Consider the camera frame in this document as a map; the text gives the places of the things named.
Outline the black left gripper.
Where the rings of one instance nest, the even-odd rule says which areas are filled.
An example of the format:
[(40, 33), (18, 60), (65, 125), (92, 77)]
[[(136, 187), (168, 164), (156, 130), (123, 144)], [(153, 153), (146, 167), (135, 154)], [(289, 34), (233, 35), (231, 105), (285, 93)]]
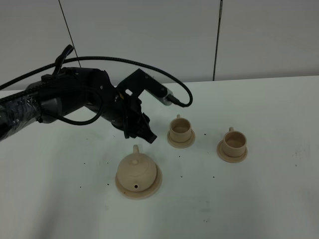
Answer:
[(150, 128), (149, 117), (140, 115), (140, 100), (129, 99), (126, 93), (121, 93), (114, 87), (105, 71), (93, 70), (88, 76), (88, 86), (97, 90), (100, 96), (90, 94), (89, 103), (85, 106), (97, 113), (102, 109), (101, 117), (114, 127), (124, 130), (125, 138), (142, 138), (152, 144), (157, 136)]

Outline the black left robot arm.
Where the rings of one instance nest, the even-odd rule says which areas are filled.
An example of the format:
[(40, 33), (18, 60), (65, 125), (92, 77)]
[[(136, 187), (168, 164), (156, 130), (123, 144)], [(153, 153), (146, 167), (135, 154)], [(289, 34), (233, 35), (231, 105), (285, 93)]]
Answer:
[(63, 68), (58, 74), (42, 76), (21, 96), (2, 99), (0, 138), (4, 140), (36, 121), (60, 120), (83, 126), (98, 118), (123, 131), (125, 138), (140, 137), (148, 143), (156, 139), (141, 101), (114, 87), (106, 71), (89, 68)]

